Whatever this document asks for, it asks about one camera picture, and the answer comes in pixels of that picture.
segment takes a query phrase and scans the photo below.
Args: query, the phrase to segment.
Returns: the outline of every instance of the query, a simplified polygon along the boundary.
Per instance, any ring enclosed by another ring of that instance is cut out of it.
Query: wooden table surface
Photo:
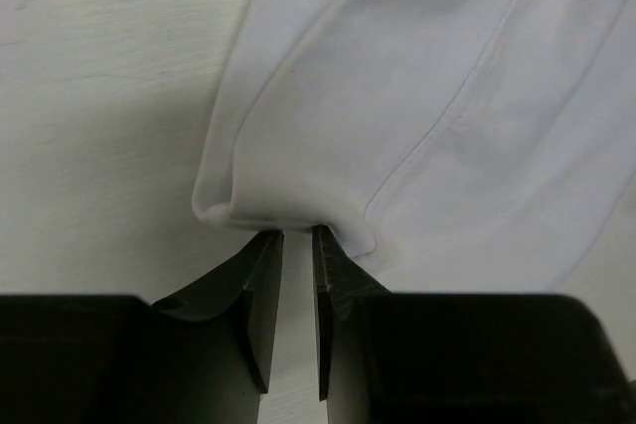
[[[0,0],[0,292],[155,300],[246,232],[194,219],[215,90],[248,0]],[[261,423],[323,423],[308,237],[287,240]],[[636,187],[564,286],[636,376]]]

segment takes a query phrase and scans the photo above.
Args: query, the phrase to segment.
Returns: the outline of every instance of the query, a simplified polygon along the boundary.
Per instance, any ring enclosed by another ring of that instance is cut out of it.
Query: folded fabric
[[[632,177],[634,77],[636,0],[253,0],[194,209],[328,223],[394,290],[546,290]]]

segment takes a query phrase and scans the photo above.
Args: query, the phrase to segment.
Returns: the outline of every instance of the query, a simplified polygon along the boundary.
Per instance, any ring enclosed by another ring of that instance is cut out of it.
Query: white wooden surface
[[[157,299],[234,253],[190,194],[248,0],[0,0],[0,292]],[[565,285],[636,375],[636,187]],[[261,423],[322,423],[308,238],[287,240]]]

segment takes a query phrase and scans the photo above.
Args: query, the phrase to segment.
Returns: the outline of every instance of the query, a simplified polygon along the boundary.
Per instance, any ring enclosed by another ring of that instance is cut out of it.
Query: black plastic part
[[[360,292],[354,267],[328,228],[314,229],[330,424],[636,422],[629,383],[580,302]]]
[[[0,298],[0,422],[254,424],[269,383],[282,234],[153,307]]]

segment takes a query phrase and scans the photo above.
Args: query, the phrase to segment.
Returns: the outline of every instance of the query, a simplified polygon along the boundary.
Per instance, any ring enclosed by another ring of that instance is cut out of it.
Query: white fabric
[[[636,0],[253,0],[193,205],[395,290],[540,291],[636,167]]]

